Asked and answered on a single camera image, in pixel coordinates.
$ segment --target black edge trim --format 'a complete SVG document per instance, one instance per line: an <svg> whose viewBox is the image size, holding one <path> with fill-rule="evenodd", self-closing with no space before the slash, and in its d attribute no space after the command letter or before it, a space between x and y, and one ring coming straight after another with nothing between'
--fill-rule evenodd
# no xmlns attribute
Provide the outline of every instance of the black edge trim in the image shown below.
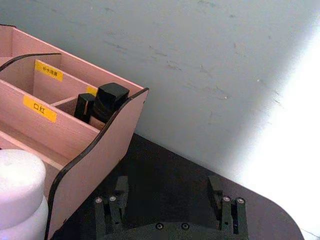
<svg viewBox="0 0 320 240"><path fill-rule="evenodd" d="M16 27L16 26L14 26L14 25L2 24L2 23L0 23L0 26L17 28L17 27Z"/></svg>
<svg viewBox="0 0 320 240"><path fill-rule="evenodd" d="M33 56L46 56L46 55L61 55L61 53L31 53L31 54L25 54L25 55L20 55L20 56L16 56L12 59L10 59L9 61L5 62L4 64L2 64L0 66L0 72L5 69L6 67L8 67L10 64L13 64L14 62L20 60L20 59L24 59L27 57L33 57Z"/></svg>
<svg viewBox="0 0 320 240"><path fill-rule="evenodd" d="M69 172L69 170L75 166L77 163L81 161L99 142L99 140L103 137L103 135L106 133L108 128L111 126L117 115L121 112L121 110L133 99L137 98L144 92L149 91L149 88L144 88L137 93L133 94L130 96L122 105L121 107L111 116L110 120L105 124L103 129L99 132L99 134L95 137L95 139L88 145L88 147L83 150L78 156L75 157L71 162L69 162L55 177L48 196L48 207L49 207L49 212L48 212L48 220L46 224L46 229L45 229L45 240L48 240L48 235L49 235L49 226L50 226L50 221L51 221L51 216L52 216L52 209L54 206L54 200L55 200L55 194L58 189L59 183L63 179L63 177Z"/></svg>

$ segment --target curved wooden panel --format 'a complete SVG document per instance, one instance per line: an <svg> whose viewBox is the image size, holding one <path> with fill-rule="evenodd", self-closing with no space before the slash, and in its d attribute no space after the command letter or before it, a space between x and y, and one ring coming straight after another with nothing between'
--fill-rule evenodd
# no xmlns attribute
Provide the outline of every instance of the curved wooden panel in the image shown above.
<svg viewBox="0 0 320 240"><path fill-rule="evenodd" d="M14 85L15 87L33 94L35 61L39 59L51 65L60 65L61 54L26 54L12 58L0 66L0 79Z"/></svg>
<svg viewBox="0 0 320 240"><path fill-rule="evenodd" d="M145 88L130 97L88 148L58 174L48 199L46 238L53 236L125 156L148 91Z"/></svg>

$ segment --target yellow label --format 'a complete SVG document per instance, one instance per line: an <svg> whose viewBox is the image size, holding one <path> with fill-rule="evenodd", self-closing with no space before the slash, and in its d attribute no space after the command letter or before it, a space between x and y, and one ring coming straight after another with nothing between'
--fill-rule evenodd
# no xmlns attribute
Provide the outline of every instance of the yellow label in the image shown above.
<svg viewBox="0 0 320 240"><path fill-rule="evenodd" d="M61 71L54 67L48 66L39 60L35 60L34 69L60 82L62 82L62 79L64 78L64 74Z"/></svg>
<svg viewBox="0 0 320 240"><path fill-rule="evenodd" d="M92 87L92 86L88 86L86 89L86 92L88 94L92 94L93 96L97 96L98 89L96 89L95 87Z"/></svg>
<svg viewBox="0 0 320 240"><path fill-rule="evenodd" d="M35 111L37 114L49 119L51 122L55 123L57 119L57 113L42 105L41 103L35 101L32 97L24 95L23 105Z"/></svg>

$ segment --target wall stain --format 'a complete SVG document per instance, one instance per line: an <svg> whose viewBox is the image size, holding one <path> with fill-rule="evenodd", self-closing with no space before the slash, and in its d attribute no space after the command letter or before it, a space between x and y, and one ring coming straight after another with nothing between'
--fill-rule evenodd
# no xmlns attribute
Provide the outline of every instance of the wall stain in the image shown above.
<svg viewBox="0 0 320 240"><path fill-rule="evenodd" d="M203 67L203 65L199 67L198 65L191 65L191 64L188 64L186 62L180 62L179 65L180 66L184 66L184 67L186 67L188 69L197 70L200 73L210 74L209 77L212 77L211 72L215 69L214 66L206 69L206 68Z"/></svg>
<svg viewBox="0 0 320 240"><path fill-rule="evenodd" d="M210 87L210 86L198 87L188 82L186 85L183 85L183 87L194 90L198 93L206 93L208 97L213 97L221 101L228 100L232 97L226 91L224 91L223 89L220 89L217 85L214 87Z"/></svg>
<svg viewBox="0 0 320 240"><path fill-rule="evenodd" d="M111 47L115 47L115 48L117 48L117 49L122 49L122 50L128 50L127 48L125 48L125 47L122 47L122 46L120 46L119 44L115 44L115 43L113 43L113 42L110 42L110 41L107 41L107 40L103 40L103 42L105 43L105 44L107 44L107 45L109 45L109 46L111 46Z"/></svg>
<svg viewBox="0 0 320 240"><path fill-rule="evenodd" d="M210 116L209 116L209 121L208 121L208 125L212 125L212 117L214 115L214 112L211 111Z"/></svg>
<svg viewBox="0 0 320 240"><path fill-rule="evenodd" d="M204 74L206 74L208 77L212 78L211 73L210 73L207 69L205 69L203 65L201 65L200 73L204 73Z"/></svg>
<svg viewBox="0 0 320 240"><path fill-rule="evenodd" d="M179 70L182 71L182 69L179 67L179 63L175 62L175 61L166 61L167 68L172 69L172 70Z"/></svg>
<svg viewBox="0 0 320 240"><path fill-rule="evenodd" d="M149 48L152 49L154 51L154 54L162 56L162 57L168 57L167 54L162 53L161 51L155 49L153 46L149 45Z"/></svg>
<svg viewBox="0 0 320 240"><path fill-rule="evenodd" d="M275 98L272 98L272 100L277 103L281 108L284 109L284 106L282 106L281 102L279 102L278 100L276 100Z"/></svg>
<svg viewBox="0 0 320 240"><path fill-rule="evenodd" d="M59 15L65 17L65 15L64 15L63 13L59 12L58 10L56 10L56 9L54 9L54 8L49 8L49 10L51 10L51 11L54 12L55 14L59 14Z"/></svg>
<svg viewBox="0 0 320 240"><path fill-rule="evenodd" d="M266 82L262 79L258 79L257 80L258 83L260 83L263 87L265 87L266 89L270 90L271 92L275 93L276 95L278 95L279 97L282 97L281 94L276 90L273 89L272 87L270 87L268 84L266 84Z"/></svg>
<svg viewBox="0 0 320 240"><path fill-rule="evenodd" d="M216 7L216 5L213 2L210 2L210 1L199 0L198 4L202 5L202 6L209 6L211 8Z"/></svg>
<svg viewBox="0 0 320 240"><path fill-rule="evenodd" d="M114 11L113 9L111 9L110 7L105 7L104 10L105 10L105 14L108 14L109 12L112 12L112 13L115 12L115 11Z"/></svg>

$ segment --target white jar lid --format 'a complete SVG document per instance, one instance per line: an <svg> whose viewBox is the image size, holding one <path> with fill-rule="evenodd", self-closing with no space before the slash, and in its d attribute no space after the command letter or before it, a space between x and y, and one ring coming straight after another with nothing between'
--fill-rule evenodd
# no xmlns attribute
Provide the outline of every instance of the white jar lid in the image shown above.
<svg viewBox="0 0 320 240"><path fill-rule="evenodd" d="M44 196L46 169L24 150L0 150L0 230L28 219Z"/></svg>

